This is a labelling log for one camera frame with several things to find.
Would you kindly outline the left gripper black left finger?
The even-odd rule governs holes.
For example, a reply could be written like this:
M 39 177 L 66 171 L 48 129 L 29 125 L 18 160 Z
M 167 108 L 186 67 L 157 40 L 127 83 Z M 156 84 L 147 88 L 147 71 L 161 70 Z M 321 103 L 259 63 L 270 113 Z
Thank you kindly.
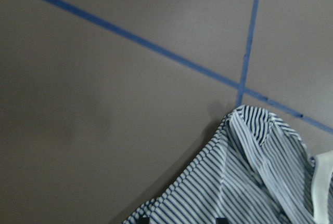
M 150 224 L 150 218 L 141 216 L 138 220 L 138 224 Z

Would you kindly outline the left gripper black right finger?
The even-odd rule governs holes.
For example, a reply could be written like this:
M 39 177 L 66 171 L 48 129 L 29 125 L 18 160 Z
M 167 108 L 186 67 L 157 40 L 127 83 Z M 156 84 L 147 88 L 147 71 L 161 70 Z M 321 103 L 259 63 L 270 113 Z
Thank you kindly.
M 227 218 L 225 217 L 217 217 L 215 219 L 216 224 L 227 224 Z

